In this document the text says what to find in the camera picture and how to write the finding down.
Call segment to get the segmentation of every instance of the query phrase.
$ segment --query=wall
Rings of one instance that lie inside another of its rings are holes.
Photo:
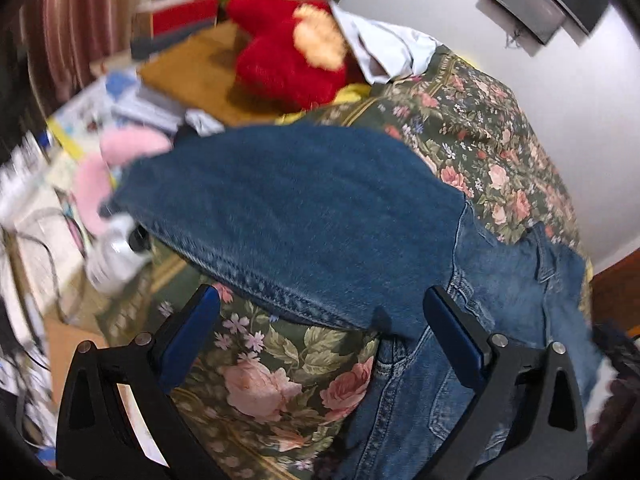
[[[565,30],[530,56],[505,49],[481,0],[343,0],[408,25],[510,86],[571,193],[596,271],[640,246],[640,48],[610,8],[581,46]]]

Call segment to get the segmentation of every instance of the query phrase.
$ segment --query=metal screw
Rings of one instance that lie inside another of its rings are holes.
[[[91,341],[82,341],[79,345],[78,345],[78,351],[81,354],[86,354],[89,350],[91,350]]]
[[[499,346],[500,348],[504,348],[505,346],[507,346],[509,344],[509,340],[503,336],[502,334],[494,334],[491,336],[491,342],[496,345]]]
[[[554,349],[554,352],[557,354],[564,354],[566,352],[566,347],[559,341],[555,341],[552,345],[551,348]]]
[[[149,332],[140,332],[136,336],[136,345],[145,346],[151,343],[151,334]]]

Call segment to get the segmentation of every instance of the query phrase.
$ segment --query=striped curtain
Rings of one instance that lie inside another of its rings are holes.
[[[129,46],[135,7],[150,0],[28,0],[20,35],[44,116],[92,82],[89,63]]]

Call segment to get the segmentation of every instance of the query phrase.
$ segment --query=white plastic bottle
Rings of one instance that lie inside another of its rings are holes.
[[[146,230],[131,216],[117,214],[89,254],[86,275],[95,290],[114,296],[136,277],[151,257]]]

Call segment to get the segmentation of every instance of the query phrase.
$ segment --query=pink curved object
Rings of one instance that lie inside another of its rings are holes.
[[[142,156],[170,152],[172,147],[165,134],[144,126],[107,130],[100,135],[100,152],[109,166],[125,166]]]
[[[99,153],[86,156],[78,166],[72,187],[84,227],[100,236],[108,223],[98,214],[100,204],[111,194],[111,174]]]

